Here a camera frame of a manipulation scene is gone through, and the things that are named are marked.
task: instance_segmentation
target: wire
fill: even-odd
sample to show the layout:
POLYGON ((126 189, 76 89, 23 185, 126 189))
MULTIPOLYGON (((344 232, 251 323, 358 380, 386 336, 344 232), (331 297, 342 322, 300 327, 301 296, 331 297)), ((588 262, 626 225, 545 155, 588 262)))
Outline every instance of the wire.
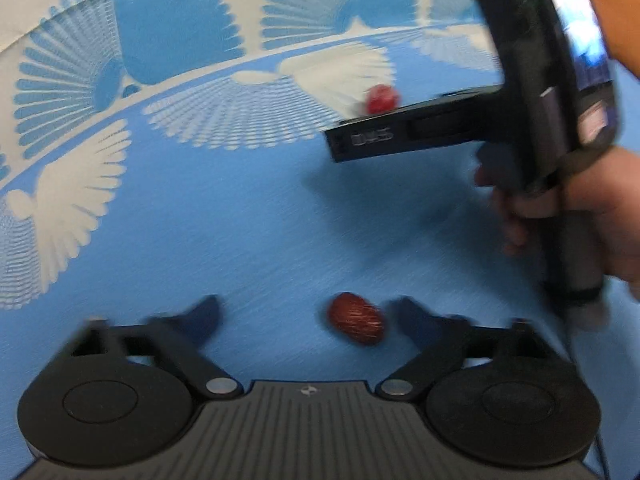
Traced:
MULTIPOLYGON (((563 219, 564 219, 564 213, 566 211, 565 203, 566 203, 566 200, 564 195, 564 185, 562 184, 562 179, 560 179, 560 182, 558 183, 558 215, 561 220, 561 223, 560 223, 561 235, 562 235, 562 231, 564 230, 563 219)), ((578 359, 575 355, 574 344, 571 337, 572 336, 571 326, 566 319, 562 320, 562 327, 563 327, 562 335, 564 336, 564 349, 569 357, 569 361, 571 361, 571 364, 574 365, 575 371, 578 374, 578 377, 580 377, 580 379, 583 382, 585 382, 582 372, 580 371, 580 365, 579 365, 578 359)), ((611 480, 611 474, 609 472, 609 461, 607 460, 607 455, 604 451, 604 444, 602 442, 602 435, 600 433, 600 430, 598 430, 598 432, 596 433, 595 447, 596 447, 596 455, 598 456, 598 462, 600 462, 600 468, 602 469, 602 478, 603 480, 611 480)))

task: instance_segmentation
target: device screen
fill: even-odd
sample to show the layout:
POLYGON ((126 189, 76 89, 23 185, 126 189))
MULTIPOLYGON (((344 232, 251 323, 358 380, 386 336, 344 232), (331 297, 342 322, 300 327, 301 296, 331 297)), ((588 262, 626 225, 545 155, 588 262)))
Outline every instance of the device screen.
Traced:
POLYGON ((589 0, 553 0, 569 41, 580 90, 611 81, 609 57, 589 0))

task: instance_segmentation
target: ribbed gray plate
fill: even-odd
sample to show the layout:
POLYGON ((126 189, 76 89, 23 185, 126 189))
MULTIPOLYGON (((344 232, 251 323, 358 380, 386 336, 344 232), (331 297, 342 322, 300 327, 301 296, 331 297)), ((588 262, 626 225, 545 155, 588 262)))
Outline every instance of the ribbed gray plate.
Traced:
POLYGON ((596 480, 597 476, 578 462, 526 472, 478 465, 441 444, 412 405, 378 399, 362 382, 259 381, 241 399, 206 405, 179 442, 148 460, 101 470, 38 460, 19 478, 596 480))

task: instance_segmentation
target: handheld device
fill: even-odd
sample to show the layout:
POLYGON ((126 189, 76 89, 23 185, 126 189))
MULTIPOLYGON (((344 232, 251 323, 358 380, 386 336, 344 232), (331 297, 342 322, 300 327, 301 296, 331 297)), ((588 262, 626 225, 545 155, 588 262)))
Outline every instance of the handheld device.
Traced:
POLYGON ((211 296, 170 319, 86 323, 20 399, 35 460, 18 479, 598 478, 581 462, 597 400, 522 320, 479 327, 400 298, 391 310, 419 354, 374 391, 254 381, 246 392, 196 350, 218 307, 211 296))
POLYGON ((538 229, 541 282, 553 308, 567 317, 602 304, 593 218, 564 211, 561 187, 605 153, 618 130, 603 35, 589 0, 478 3, 503 85, 343 121, 326 140, 336 162, 481 140, 478 158, 499 187, 531 195, 559 188, 558 215, 541 220, 538 229))

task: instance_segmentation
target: bright red fruit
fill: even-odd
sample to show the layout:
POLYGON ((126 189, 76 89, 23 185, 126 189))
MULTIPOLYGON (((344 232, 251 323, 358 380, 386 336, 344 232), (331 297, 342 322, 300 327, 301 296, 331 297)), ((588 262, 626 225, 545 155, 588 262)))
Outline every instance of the bright red fruit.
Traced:
POLYGON ((400 94, 395 88, 389 85, 375 85, 367 92, 365 101, 367 114, 375 115, 390 112, 398 108, 400 104, 400 94))
POLYGON ((385 335, 385 321, 380 310, 350 292, 344 292, 332 301, 327 317, 336 330, 363 345, 375 345, 385 335))

